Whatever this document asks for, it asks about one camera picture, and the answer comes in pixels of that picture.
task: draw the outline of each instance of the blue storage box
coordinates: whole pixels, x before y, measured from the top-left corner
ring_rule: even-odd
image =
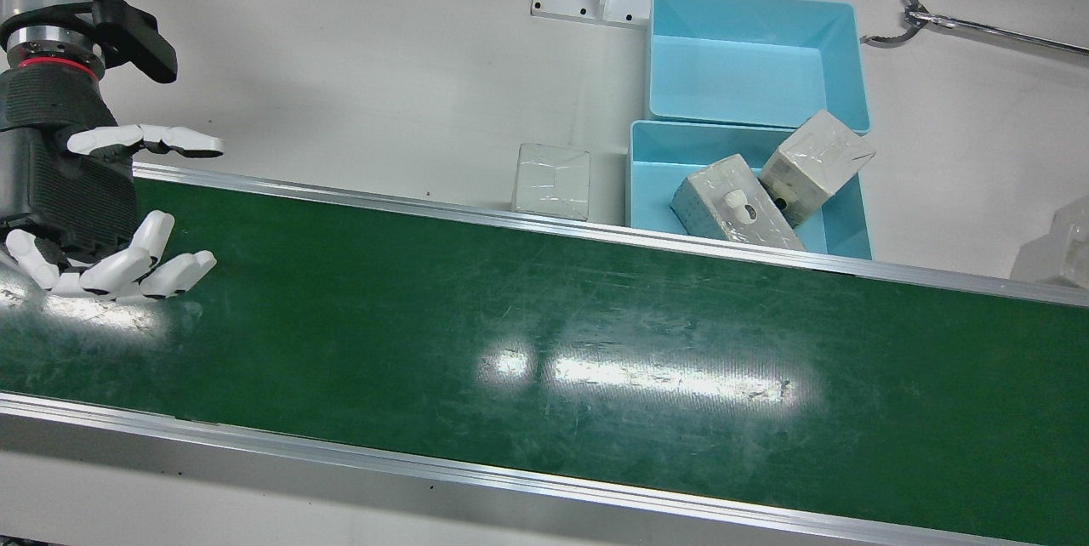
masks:
[[[636,121],[627,175],[628,226],[687,234],[670,208],[686,175],[731,155],[741,155],[759,173],[791,133],[776,128]],[[810,252],[871,258],[858,177],[795,231]]]
[[[823,108],[870,130],[848,3],[653,0],[648,29],[652,119],[797,128]]]

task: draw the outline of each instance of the white floor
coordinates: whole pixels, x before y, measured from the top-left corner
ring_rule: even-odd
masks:
[[[529,15],[530,0],[129,0],[181,76],[102,88],[121,122],[221,135],[169,162],[506,209],[518,145],[594,157],[591,220],[622,225],[641,32]],[[845,0],[895,33],[896,0]],[[930,10],[1089,45],[1086,0],[923,0]],[[1051,214],[1089,193],[1089,60],[926,32],[862,49],[879,156],[864,171],[880,260],[1006,277]]]

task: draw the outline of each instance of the plastic-wrapped box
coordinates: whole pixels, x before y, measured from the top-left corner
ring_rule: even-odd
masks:
[[[1059,208],[1051,221],[1051,230],[1062,231],[1079,222],[1089,223],[1089,195]]]
[[[518,148],[512,206],[516,213],[587,220],[590,217],[590,154],[543,144],[523,144]]]
[[[760,182],[797,227],[843,187],[877,150],[828,110],[813,114],[775,148]]]
[[[688,174],[670,205],[693,235],[806,250],[741,155]]]
[[[1063,208],[1055,222],[1057,229],[1024,244],[1010,278],[1089,289],[1089,210],[1077,216]]]

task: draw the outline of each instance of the robotic hand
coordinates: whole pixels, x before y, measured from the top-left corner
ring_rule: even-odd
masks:
[[[178,77],[155,16],[124,0],[0,0],[0,264],[65,296],[118,302],[192,288],[210,252],[160,264],[174,219],[137,225],[132,155],[222,154],[184,128],[117,126],[99,95],[106,70],[132,62],[152,81]]]
[[[127,159],[146,148],[178,151],[186,157],[222,155],[221,139],[185,128],[158,125],[105,126],[73,134],[68,154],[103,162]],[[25,229],[12,229],[4,239],[0,262],[22,270],[44,290],[66,298],[98,298],[139,303],[188,291],[215,266],[209,251],[182,254],[161,263],[174,228],[174,217],[160,210],[147,215],[129,246],[89,264],[65,254],[61,246]]]

